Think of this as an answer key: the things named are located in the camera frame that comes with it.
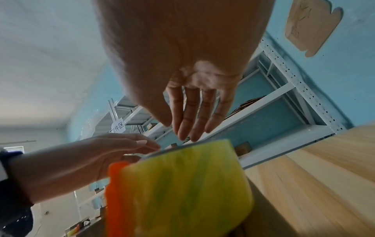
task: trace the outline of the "ceiling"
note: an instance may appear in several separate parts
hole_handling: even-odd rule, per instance
[[[0,128],[63,127],[105,63],[90,0],[1,0]]]

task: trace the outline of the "hand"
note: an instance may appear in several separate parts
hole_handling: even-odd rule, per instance
[[[197,141],[226,117],[274,0],[94,2],[107,53],[127,96],[165,126],[173,122],[179,139],[190,134]],[[211,116],[217,90],[220,101]]]
[[[106,134],[27,153],[10,162],[11,174],[33,203],[73,192],[107,177],[110,164],[137,162],[160,149],[141,134]]]

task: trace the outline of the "sleeve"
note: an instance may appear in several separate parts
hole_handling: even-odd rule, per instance
[[[0,229],[13,236],[25,236],[33,224],[33,204],[9,172],[9,161],[19,155],[22,153],[0,151]]]

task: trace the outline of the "fingernail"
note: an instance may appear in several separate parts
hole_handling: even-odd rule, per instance
[[[146,143],[147,143],[147,140],[137,141],[137,145],[146,145]]]

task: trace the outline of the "cardboard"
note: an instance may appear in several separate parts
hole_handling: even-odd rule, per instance
[[[294,0],[285,28],[285,37],[306,57],[314,56],[343,16],[341,8],[331,13],[326,0]]]

